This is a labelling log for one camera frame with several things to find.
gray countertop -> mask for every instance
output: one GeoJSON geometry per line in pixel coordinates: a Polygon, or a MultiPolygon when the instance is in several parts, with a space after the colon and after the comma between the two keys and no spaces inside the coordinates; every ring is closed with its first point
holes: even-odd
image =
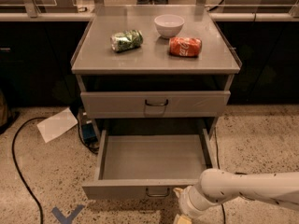
{"type": "Polygon", "coordinates": [[[204,7],[200,6],[102,6],[74,59],[74,74],[235,74],[233,55],[204,7]],[[176,14],[185,19],[180,37],[198,37],[203,47],[199,57],[168,54],[167,39],[155,29],[154,18],[176,14]],[[139,49],[123,53],[112,50],[110,37],[137,29],[144,36],[139,49]]]}

bowl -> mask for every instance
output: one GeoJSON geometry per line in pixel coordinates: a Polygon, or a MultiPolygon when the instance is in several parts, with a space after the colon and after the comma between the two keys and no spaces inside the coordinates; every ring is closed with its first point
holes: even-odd
{"type": "Polygon", "coordinates": [[[176,36],[182,29],[185,20],[177,15],[165,14],[155,18],[155,26],[163,38],[176,36]]]}

drawer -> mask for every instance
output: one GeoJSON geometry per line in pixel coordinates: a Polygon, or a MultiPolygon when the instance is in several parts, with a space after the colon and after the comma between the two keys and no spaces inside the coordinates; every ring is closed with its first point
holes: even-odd
{"type": "Polygon", "coordinates": [[[89,118],[218,117],[229,91],[83,92],[89,118]]]}
{"type": "Polygon", "coordinates": [[[175,197],[173,188],[215,166],[200,119],[114,119],[106,127],[94,180],[83,184],[89,199],[175,197]]]}

sheet of paper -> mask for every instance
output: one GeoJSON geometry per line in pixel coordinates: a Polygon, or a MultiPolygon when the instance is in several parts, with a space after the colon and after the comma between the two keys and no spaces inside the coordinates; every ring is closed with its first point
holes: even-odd
{"type": "Polygon", "coordinates": [[[77,124],[69,108],[37,124],[46,143],[59,137],[77,124]]]}

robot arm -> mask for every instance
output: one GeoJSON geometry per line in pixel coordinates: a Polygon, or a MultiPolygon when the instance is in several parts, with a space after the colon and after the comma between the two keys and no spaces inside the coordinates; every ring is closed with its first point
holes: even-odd
{"type": "Polygon", "coordinates": [[[195,185],[175,189],[175,193],[180,211],[190,219],[197,219],[209,207],[236,197],[299,210],[299,173],[234,175],[207,169],[195,185]]]}

